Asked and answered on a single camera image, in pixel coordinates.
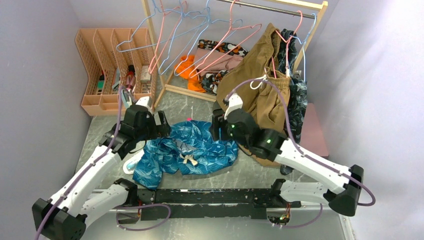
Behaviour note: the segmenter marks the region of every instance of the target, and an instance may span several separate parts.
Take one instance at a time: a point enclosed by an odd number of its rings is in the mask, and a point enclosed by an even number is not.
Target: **brown pants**
[[[223,99],[231,90],[238,84],[262,77],[265,73],[268,81],[275,84],[281,91],[285,103],[289,102],[290,78],[286,78],[286,75],[278,70],[276,71],[277,78],[274,78],[274,74],[271,72],[273,69],[272,59],[275,66],[278,66],[277,54],[281,43],[281,38],[275,32],[276,30],[278,31],[271,23],[268,24],[263,35],[243,58],[243,61],[225,75],[219,83],[216,100],[223,110],[227,109]],[[283,133],[286,119],[284,107],[277,92],[270,85],[263,84],[260,88],[253,90],[250,88],[250,84],[245,84],[236,92],[243,100],[243,110],[250,113],[261,128],[274,129]],[[279,166],[278,163],[266,159],[256,157],[256,160],[264,166]]]

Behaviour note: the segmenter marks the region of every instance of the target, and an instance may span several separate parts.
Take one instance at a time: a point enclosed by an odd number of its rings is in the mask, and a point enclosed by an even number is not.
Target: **black bracket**
[[[272,162],[281,153],[280,147],[287,140],[283,133],[269,128],[261,129],[252,115],[241,108],[230,112],[226,120],[224,114],[215,102],[209,129],[214,141],[234,140],[256,157]]]
[[[364,169],[358,165],[353,165],[350,169],[350,175],[362,183],[364,178]],[[339,194],[335,194],[328,190],[324,193],[324,198],[328,201],[328,206],[344,216],[355,216],[359,197],[361,195],[361,187],[354,183],[352,180],[343,186],[345,190]]]
[[[41,198],[32,205],[35,229],[40,227],[41,222],[52,207],[51,203]],[[86,231],[86,224],[84,223],[86,217],[85,214],[74,217],[69,215],[66,209],[56,207],[47,219],[41,234],[51,240],[79,240]]]
[[[124,204],[122,204],[122,206],[131,207],[136,206],[139,203],[139,198],[137,196],[137,184],[125,178],[119,178],[118,180],[113,182],[113,184],[120,185],[128,191],[126,201]]]
[[[171,127],[163,111],[157,112],[160,124],[156,125],[154,116],[147,107],[141,105],[131,105],[125,112],[123,120],[120,122],[120,129],[113,142],[112,150],[118,153],[121,159],[136,147],[136,144],[144,140],[168,137]],[[103,135],[99,144],[108,146],[114,137],[116,124],[112,129]]]
[[[170,218],[268,219],[267,209],[287,206],[285,200],[274,197],[274,194],[271,188],[138,190],[138,197],[143,204],[169,204]],[[301,202],[292,202],[291,207],[300,208]],[[164,207],[149,207],[143,209],[140,220],[157,220],[167,214],[168,210]]]

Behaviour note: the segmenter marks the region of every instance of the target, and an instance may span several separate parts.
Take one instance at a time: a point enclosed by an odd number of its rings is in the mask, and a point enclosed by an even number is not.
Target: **wooden leg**
[[[171,81],[173,77],[174,77],[174,71],[172,71],[172,73],[168,76],[168,79],[166,80],[165,84],[162,86],[162,90],[160,90],[159,96],[157,97],[156,102],[154,103],[154,108],[156,108],[159,105],[159,102],[161,101],[162,96],[167,90],[166,85]]]

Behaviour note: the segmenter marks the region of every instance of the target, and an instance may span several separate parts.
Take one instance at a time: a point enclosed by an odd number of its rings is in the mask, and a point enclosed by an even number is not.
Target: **metal hanging rod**
[[[224,2],[224,3],[232,3],[233,2],[231,0],[217,0],[217,1]],[[273,8],[273,7],[268,7],[268,6],[255,5],[255,4],[245,3],[245,2],[240,2],[240,1],[236,1],[234,4],[238,4],[240,6],[251,7],[251,8],[255,8],[255,9],[272,11],[272,12],[281,13],[281,14],[288,14],[288,15],[293,15],[293,16],[298,16],[298,17],[301,16],[300,13],[295,12],[295,11],[283,10],[283,9],[278,9],[278,8]],[[307,19],[315,19],[315,17],[313,15],[309,15],[309,14],[303,14],[303,17],[307,18]]]

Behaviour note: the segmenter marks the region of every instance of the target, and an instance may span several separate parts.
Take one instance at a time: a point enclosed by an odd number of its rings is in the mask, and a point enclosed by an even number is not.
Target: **gray marble floor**
[[[187,81],[175,77],[172,85],[187,87]],[[211,121],[212,102],[198,98],[167,91],[156,110],[163,110],[170,125],[192,118],[199,121]],[[92,119],[88,130],[76,171],[78,171],[93,153],[103,134],[116,123],[116,116],[96,116]],[[126,156],[97,187],[107,189],[119,178],[132,180],[132,175],[123,172],[124,162],[133,154]],[[283,176],[277,167],[263,167],[252,157],[239,151],[236,162],[218,172],[207,175],[182,175],[179,171],[175,174],[164,173],[159,188],[172,189],[212,189],[212,188],[269,188],[275,179],[288,179],[293,182],[316,182],[314,179],[299,171]]]

